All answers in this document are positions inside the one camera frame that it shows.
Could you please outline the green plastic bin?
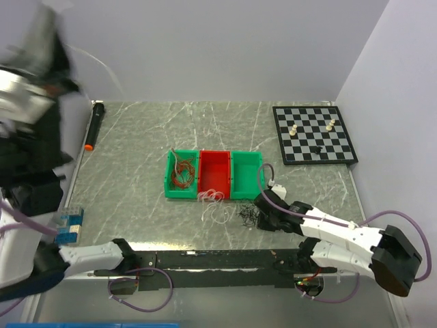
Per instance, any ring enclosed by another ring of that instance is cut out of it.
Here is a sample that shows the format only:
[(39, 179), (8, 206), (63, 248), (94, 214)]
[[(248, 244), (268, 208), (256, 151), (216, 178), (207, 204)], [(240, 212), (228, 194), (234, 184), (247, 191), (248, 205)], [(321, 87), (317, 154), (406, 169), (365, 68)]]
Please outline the green plastic bin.
[(257, 171), (262, 164), (261, 152), (231, 152), (231, 200), (254, 200), (260, 194)]
[(195, 199), (199, 170), (198, 150), (175, 150), (167, 155), (164, 177), (165, 197), (169, 199)]

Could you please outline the red plastic bin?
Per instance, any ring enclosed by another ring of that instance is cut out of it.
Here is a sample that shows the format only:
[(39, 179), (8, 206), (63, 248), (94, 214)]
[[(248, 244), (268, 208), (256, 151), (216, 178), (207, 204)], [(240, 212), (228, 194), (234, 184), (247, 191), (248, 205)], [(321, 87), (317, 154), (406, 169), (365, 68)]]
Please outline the red plastic bin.
[(214, 189), (221, 192), (224, 199), (230, 198), (231, 153), (229, 151), (201, 150), (197, 192)]

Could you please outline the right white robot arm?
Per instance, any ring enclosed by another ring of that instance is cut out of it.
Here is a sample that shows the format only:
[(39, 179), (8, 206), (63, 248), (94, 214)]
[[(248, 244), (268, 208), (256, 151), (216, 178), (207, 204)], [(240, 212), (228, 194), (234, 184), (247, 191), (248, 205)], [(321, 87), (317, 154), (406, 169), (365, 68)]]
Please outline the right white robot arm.
[(254, 205), (263, 230), (306, 238), (298, 255), (303, 271), (318, 267), (350, 271), (374, 279), (393, 295), (409, 295), (422, 257), (399, 228), (359, 226), (303, 202), (287, 204), (270, 189), (260, 193)]

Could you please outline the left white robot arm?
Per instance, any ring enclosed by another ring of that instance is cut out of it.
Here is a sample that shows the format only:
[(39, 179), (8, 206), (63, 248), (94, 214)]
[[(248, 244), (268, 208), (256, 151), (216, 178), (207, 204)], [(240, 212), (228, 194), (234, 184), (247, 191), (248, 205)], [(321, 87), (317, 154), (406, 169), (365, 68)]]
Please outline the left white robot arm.
[(88, 271), (125, 275), (137, 257), (116, 238), (89, 247), (46, 243), (64, 195), (59, 167), (62, 96), (80, 92), (61, 39), (60, 15), (41, 5), (17, 54), (1, 61), (1, 117), (14, 129), (1, 138), (1, 300), (24, 299)]

